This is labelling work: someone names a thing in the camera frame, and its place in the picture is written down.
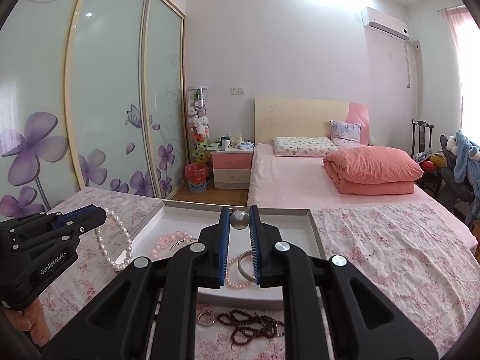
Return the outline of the left hand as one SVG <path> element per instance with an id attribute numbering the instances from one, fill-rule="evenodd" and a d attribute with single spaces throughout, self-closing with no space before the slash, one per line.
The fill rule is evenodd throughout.
<path id="1" fill-rule="evenodd" d="M 5 309 L 4 312 L 17 331 L 30 333 L 35 345 L 42 347 L 50 340 L 51 333 L 38 298 L 23 311 Z"/>

